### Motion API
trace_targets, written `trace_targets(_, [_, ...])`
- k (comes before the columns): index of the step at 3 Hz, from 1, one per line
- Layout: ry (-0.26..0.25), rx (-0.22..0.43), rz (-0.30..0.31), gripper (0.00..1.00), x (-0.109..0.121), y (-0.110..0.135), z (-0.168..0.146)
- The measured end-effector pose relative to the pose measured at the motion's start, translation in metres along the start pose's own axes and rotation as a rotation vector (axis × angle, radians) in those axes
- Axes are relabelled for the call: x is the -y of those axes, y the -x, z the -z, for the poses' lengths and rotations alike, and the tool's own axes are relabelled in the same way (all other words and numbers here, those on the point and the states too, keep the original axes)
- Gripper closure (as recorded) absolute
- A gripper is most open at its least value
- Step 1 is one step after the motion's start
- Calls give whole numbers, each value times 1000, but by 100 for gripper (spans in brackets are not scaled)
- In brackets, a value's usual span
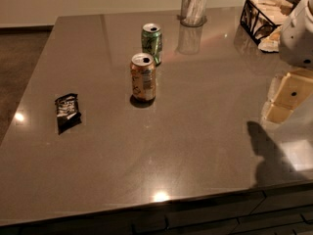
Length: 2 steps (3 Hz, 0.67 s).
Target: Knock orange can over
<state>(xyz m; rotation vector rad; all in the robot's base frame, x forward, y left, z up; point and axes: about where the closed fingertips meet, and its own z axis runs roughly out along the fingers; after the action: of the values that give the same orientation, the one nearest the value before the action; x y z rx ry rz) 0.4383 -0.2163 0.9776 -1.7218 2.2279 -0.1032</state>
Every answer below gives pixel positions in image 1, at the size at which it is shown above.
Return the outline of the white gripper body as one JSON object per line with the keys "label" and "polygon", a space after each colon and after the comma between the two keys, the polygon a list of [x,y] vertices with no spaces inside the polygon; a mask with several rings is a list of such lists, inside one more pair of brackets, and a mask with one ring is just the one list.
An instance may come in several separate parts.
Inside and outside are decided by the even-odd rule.
{"label": "white gripper body", "polygon": [[300,0],[283,23],[279,53],[292,66],[313,68],[313,0]]}

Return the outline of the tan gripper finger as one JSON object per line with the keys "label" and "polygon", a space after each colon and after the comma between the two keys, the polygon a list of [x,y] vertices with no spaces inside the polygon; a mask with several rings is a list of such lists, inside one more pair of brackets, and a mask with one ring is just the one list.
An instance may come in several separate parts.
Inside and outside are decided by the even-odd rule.
{"label": "tan gripper finger", "polygon": [[265,111],[265,118],[274,123],[282,123],[292,114],[292,110],[270,103]]}
{"label": "tan gripper finger", "polygon": [[271,99],[276,106],[294,110],[313,93],[313,71],[296,69],[283,76]]}

